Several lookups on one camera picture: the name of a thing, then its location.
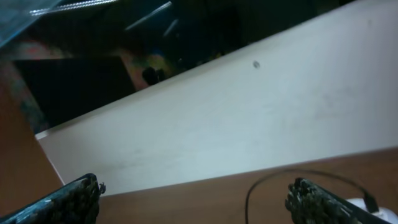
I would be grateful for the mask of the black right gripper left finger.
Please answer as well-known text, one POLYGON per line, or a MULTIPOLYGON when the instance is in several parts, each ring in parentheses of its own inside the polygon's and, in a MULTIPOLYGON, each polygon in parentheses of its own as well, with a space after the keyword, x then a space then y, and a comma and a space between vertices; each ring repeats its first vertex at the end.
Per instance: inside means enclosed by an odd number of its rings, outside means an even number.
POLYGON ((1 217, 1 224, 95 224, 105 191, 105 184, 88 173, 1 217))

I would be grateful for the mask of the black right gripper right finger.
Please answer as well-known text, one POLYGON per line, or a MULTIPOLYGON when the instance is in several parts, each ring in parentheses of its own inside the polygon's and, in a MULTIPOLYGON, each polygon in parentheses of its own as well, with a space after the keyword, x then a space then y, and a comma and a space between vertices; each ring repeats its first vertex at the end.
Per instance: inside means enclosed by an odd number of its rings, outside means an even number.
POLYGON ((324 189, 316 183, 297 178, 288 186, 285 207, 294 223, 312 224, 388 224, 376 199, 363 192, 364 208, 324 189))

